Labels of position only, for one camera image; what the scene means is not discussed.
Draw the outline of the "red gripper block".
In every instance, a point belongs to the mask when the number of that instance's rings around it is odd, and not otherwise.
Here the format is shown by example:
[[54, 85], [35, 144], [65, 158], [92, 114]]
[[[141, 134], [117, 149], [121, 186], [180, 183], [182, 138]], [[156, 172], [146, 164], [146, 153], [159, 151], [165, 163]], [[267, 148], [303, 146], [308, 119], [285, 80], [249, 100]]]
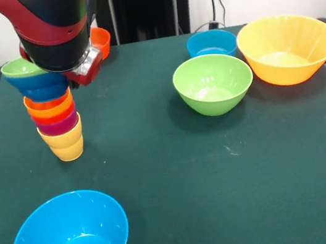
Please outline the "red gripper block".
[[102, 59], [102, 51], [91, 49], [80, 65], [70, 71], [64, 72], [63, 75], [79, 85], [89, 85], [96, 79], [101, 68]]

